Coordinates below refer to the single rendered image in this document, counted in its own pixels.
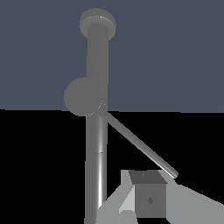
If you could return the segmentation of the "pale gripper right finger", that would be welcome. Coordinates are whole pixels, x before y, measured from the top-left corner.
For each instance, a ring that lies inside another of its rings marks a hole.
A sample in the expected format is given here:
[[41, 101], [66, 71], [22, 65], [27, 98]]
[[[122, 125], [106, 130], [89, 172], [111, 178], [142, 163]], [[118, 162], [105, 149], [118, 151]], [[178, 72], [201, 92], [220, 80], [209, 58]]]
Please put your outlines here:
[[178, 185], [162, 170], [134, 171], [137, 218], [166, 219], [171, 224], [224, 224], [224, 205]]

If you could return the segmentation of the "grey metal faucet pipe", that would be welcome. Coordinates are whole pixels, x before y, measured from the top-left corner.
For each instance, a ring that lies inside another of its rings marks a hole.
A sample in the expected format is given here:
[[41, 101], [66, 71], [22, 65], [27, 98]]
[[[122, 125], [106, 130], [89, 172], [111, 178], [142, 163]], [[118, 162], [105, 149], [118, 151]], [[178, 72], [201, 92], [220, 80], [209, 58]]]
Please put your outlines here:
[[[108, 97], [109, 41], [115, 36], [116, 21], [103, 9], [82, 13], [80, 30], [87, 38], [87, 77], [100, 85]], [[86, 118], [85, 219], [95, 224], [98, 208], [107, 198], [108, 123], [98, 115]]]

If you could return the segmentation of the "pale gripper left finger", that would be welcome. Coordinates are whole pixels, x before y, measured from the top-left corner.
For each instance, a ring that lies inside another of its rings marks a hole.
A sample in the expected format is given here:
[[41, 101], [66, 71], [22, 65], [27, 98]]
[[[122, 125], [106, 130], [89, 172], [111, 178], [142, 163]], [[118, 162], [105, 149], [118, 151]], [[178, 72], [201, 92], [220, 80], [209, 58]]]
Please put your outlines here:
[[134, 186], [127, 170], [121, 170], [121, 184], [98, 208], [96, 224], [138, 224], [131, 209], [121, 209]]

